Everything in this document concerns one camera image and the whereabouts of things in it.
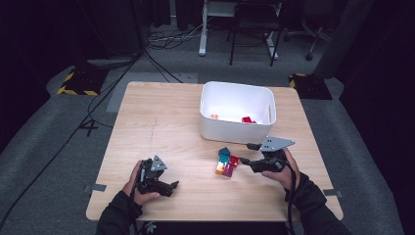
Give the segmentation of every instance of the gray carpet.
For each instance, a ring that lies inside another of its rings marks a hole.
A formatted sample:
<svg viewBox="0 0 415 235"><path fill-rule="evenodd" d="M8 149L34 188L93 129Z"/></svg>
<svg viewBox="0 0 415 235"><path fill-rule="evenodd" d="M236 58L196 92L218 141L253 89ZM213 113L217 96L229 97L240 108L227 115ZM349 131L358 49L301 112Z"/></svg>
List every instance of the gray carpet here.
<svg viewBox="0 0 415 235"><path fill-rule="evenodd" d="M216 80L289 86L291 73L313 71L325 45L319 43L313 61L308 62L304 57L310 40L282 41L279 60L273 67L269 66L265 49L238 48L234 65L230 67L230 44L225 41L226 34L221 30L209 34L205 57L198 55L199 37L174 49L148 49L148 52L172 73L196 74L201 84ZM95 183L112 133L111 126L115 123L117 105L108 112L114 95L109 94L92 114L92 118L103 125L89 137L87 130L76 130L87 116L88 107L97 105L106 92L96 98L57 95L70 69L51 78L47 87L51 99L23 126L0 156L0 216L3 217L23 189L70 138L63 151L16 204L1 234L93 234L95 231L96 222L85 216L89 194L84 188ZM110 87L122 70L111 70L103 89ZM143 56L127 77L142 72L155 74L159 71ZM342 84L335 78L326 83L333 95L332 101L301 102L335 189L344 195L340 198L344 224L354 234L403 234L393 195L339 102ZM296 230L302 234L298 222Z"/></svg>

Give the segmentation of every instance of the teal block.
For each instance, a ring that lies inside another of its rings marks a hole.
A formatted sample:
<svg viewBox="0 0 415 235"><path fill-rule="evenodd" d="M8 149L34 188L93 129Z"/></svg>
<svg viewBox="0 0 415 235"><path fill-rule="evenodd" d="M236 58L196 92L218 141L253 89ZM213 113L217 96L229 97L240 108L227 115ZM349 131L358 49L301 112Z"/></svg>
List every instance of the teal block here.
<svg viewBox="0 0 415 235"><path fill-rule="evenodd" d="M231 152L229 151L228 148L225 147L219 150L219 156L221 155L231 156Z"/></svg>
<svg viewBox="0 0 415 235"><path fill-rule="evenodd" d="M229 156L226 155L220 155L219 156L219 161L221 163L224 163L225 165L227 165L229 163Z"/></svg>

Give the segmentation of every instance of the black cable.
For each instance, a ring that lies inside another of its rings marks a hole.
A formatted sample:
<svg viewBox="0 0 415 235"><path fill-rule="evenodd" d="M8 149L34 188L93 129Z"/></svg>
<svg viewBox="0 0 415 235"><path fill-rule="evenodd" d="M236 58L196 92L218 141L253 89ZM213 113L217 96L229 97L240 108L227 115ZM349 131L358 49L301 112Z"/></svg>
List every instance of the black cable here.
<svg viewBox="0 0 415 235"><path fill-rule="evenodd" d="M142 170L143 170L143 165L140 164L140 167L139 167L139 169L137 171L137 175L135 176L135 179L134 179L134 184L132 185L131 193L129 195L129 204L130 204L129 212L130 212L130 217L131 217L130 219L131 219L131 222L133 224L134 232L135 232L136 235L139 235L140 232L141 232L141 230L143 229L143 227L141 227L140 230L138 230L138 228L137 228L137 220L135 219L135 217L133 215L135 189L138 186L138 178L140 177L139 173Z"/></svg>
<svg viewBox="0 0 415 235"><path fill-rule="evenodd" d="M154 39L151 38L151 36L147 39L149 43L149 47L155 50L163 50L163 49L173 49L175 47L180 46L182 43L192 40L193 38L200 36L200 35L192 35L194 32L200 31L200 27L196 27L193 30L182 32L180 34L172 35L176 30L174 30L169 36L162 36L162 37L156 37ZM164 45L155 45L156 42L163 42ZM176 45L168 47L168 45L172 44L173 42L176 42Z"/></svg>
<svg viewBox="0 0 415 235"><path fill-rule="evenodd" d="M290 199L288 202L288 223L289 223L289 231L291 235L296 235L296 231L294 230L293 226L293 198L296 193L296 182L297 182L297 175L296 172L293 170L289 162L286 162L287 167L291 171L291 190L290 190Z"/></svg>
<svg viewBox="0 0 415 235"><path fill-rule="evenodd" d="M146 54L146 56L152 61L154 62L156 65L158 65L160 68L162 68L164 71L166 71L171 77L173 77L174 79L176 79L178 82L183 83L182 80L180 80L179 78L177 78L175 75L173 75L170 71L168 71L165 67L163 67L162 65L160 65L152 56L150 56L150 54L147 52L147 50L144 50L144 53Z"/></svg>
<svg viewBox="0 0 415 235"><path fill-rule="evenodd" d="M108 89L110 89L109 91L108 91L108 93L111 93L111 91L113 91L114 89L115 89L115 87L119 84L119 82L121 81L121 79L122 79L122 77L119 77L116 81L114 81L113 83L111 83L107 88L105 88L104 90L102 90L101 91L101 94L102 93L104 93L105 91L107 91ZM92 101L89 103L89 105L88 105L88 109L87 109L87 111L88 111L88 115L89 115L89 117L92 119L92 120L95 120L95 122L97 122L97 123L99 123L99 124L101 124L101 125L103 125L103 126L105 126L105 127L108 127L108 128L114 128L113 126L111 126L111 125L107 125L107 124L104 124L104 123L101 123L101 122L99 122L99 121L97 121L96 119L94 119L93 117L92 117L92 113L90 112L90 109L91 109L91 106L92 106L92 103L94 103L94 101L95 101L95 99L97 99L97 97L98 96L95 96L94 97L94 99L92 99Z"/></svg>
<svg viewBox="0 0 415 235"><path fill-rule="evenodd" d="M131 58L128 61L124 61L124 62L113 62L113 63L104 63L104 64L88 62L88 64L91 65L95 70L115 70L115 69L126 67L129 64L131 64L133 61L134 61L134 58Z"/></svg>
<svg viewBox="0 0 415 235"><path fill-rule="evenodd" d="M167 77L165 77L164 73L162 73L162 71L160 70L160 68L156 65L155 62L153 62L152 60L150 60L150 62L152 63L152 65L158 70L158 72L162 75L162 77L164 77L165 81L170 82Z"/></svg>
<svg viewBox="0 0 415 235"><path fill-rule="evenodd" d="M131 63L128 68L126 68L120 78L117 80L116 83L119 83L119 81L125 76L125 74L128 72L128 70L135 64L135 62L138 60L138 58L136 58L136 60L134 61L134 63ZM34 184L34 182L36 182L36 180L42 175L42 173L46 170L46 168L55 160L55 158L64 150L64 148L66 147L66 145L69 143L69 141L71 140L71 138L73 137L73 135L76 133L76 131L79 129L79 127L82 126L82 124L90 117L90 115L101 105L101 103L108 97L108 95L110 94L110 92L108 92L106 94L106 96L100 100L100 102L92 109L91 112L88 113L87 116L85 116L85 118L80 122L80 124L78 125L78 127L70 134L69 138L64 142L64 144L61 146L61 148L58 150L58 152L52 157L51 160L49 160L49 162L43 166L43 168L36 174L36 176L30 181L30 183L23 189L23 191L19 194L19 196L15 199L15 201L12 203L12 205L9 207L9 209L7 210L7 212L5 213L5 215L3 216L3 219L0 223L0 231L3 229L4 224L6 223L7 218L9 217L10 213L12 212L13 208L16 206L16 204L19 202L19 200L23 197L23 195L27 192L27 190Z"/></svg>

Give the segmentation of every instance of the person's arm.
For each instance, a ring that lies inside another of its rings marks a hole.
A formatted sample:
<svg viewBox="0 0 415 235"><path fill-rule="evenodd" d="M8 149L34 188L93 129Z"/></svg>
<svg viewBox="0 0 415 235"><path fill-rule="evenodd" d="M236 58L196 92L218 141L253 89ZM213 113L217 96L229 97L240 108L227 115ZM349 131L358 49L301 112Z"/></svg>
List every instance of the person's arm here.
<svg viewBox="0 0 415 235"><path fill-rule="evenodd" d="M306 174L300 174L300 185L293 198L293 205L300 212L306 234L351 234L327 208L326 197Z"/></svg>
<svg viewBox="0 0 415 235"><path fill-rule="evenodd" d="M288 149L284 149L290 166L296 172L296 193L293 205L300 211L300 220L306 234L351 234L327 208L326 198L306 174L300 172L296 160ZM291 189L292 177L288 167L281 172L264 171L263 176L276 180L286 189Z"/></svg>
<svg viewBox="0 0 415 235"><path fill-rule="evenodd" d="M129 195L131 194L134 180L140 168L140 163L141 161L134 167L129 181L124 185L122 190L115 195L113 200L104 209L97 224L96 234L129 234L129 227L142 214L141 209L143 205L161 196L159 193L140 194L135 189L134 202L132 204L130 203Z"/></svg>

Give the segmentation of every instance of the yellow black tape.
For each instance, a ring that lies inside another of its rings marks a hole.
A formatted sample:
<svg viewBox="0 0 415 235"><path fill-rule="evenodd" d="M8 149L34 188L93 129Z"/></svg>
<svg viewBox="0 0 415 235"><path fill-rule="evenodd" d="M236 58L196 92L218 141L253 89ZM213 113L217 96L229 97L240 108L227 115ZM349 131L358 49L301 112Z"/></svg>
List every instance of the yellow black tape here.
<svg viewBox="0 0 415 235"><path fill-rule="evenodd" d="M290 87L296 89L296 81L294 80L294 76L307 76L307 74L295 73L290 75L290 77L288 78L288 81L290 82Z"/></svg>
<svg viewBox="0 0 415 235"><path fill-rule="evenodd" d="M90 95L90 96L98 96L100 91L97 87L98 91L93 90L94 88L91 87L77 87L77 77L74 74L74 70L72 70L67 77L65 78L61 88L58 90L58 94L69 94L69 95Z"/></svg>

